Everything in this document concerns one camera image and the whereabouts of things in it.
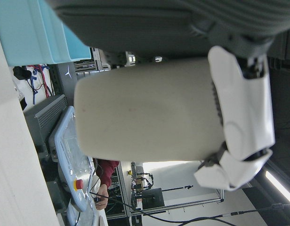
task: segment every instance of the white cylindrical object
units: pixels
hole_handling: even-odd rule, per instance
[[[126,161],[202,160],[225,140],[207,59],[136,65],[75,90],[82,151]]]

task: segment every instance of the metal frame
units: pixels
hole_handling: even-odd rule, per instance
[[[124,179],[124,169],[121,166],[121,162],[119,166],[116,168],[119,183],[120,183],[120,192],[122,195],[122,201],[125,204],[130,205],[130,194],[127,194],[127,189],[125,186],[125,179]],[[195,205],[202,205],[206,203],[213,203],[213,202],[222,202],[225,198],[225,192],[224,190],[216,190],[216,194],[218,194],[218,198],[214,199],[207,199],[207,200],[200,200],[200,201],[194,201],[194,202],[186,202],[186,203],[181,203],[181,204],[175,204],[175,205],[169,205],[169,206],[164,206],[164,207],[157,207],[157,208],[152,208],[152,209],[147,209],[147,210],[142,210],[145,213],[158,213],[166,210],[173,210],[173,209],[179,209],[179,208],[184,208],[184,207],[189,207],[189,206],[195,206]],[[107,219],[116,219],[116,218],[124,218],[124,217],[131,217],[131,216],[137,216],[140,215],[141,213],[137,211],[131,211],[131,209],[127,206],[124,206],[124,213],[123,214],[113,214],[110,216],[107,216]]]

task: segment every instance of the white wall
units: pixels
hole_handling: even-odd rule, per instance
[[[0,226],[58,226],[0,44]]]
[[[251,204],[247,196],[242,190],[236,190],[234,192],[226,192],[225,201],[222,203],[207,203],[204,205],[197,205],[187,207],[185,209],[169,210],[166,213],[155,214],[155,217],[159,217],[167,220],[190,220],[196,217],[212,217],[219,214],[254,210],[254,206]],[[237,215],[233,217],[221,218],[237,226],[267,226],[264,220],[258,213],[247,213],[243,215]],[[144,216],[142,218],[143,226],[169,226],[178,225],[170,224],[161,221],[157,221],[150,217]],[[188,226],[222,226],[225,225],[221,222],[205,220],[199,222],[192,222]]]

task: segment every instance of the electronic equipment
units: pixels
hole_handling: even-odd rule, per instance
[[[46,141],[63,110],[67,107],[64,95],[48,97],[24,113],[38,158],[48,158]]]
[[[50,78],[56,94],[64,94],[69,106],[74,106],[77,75],[73,62],[49,65]]]
[[[165,206],[161,188],[144,190],[141,196],[135,198],[142,199],[142,207],[144,210]]]

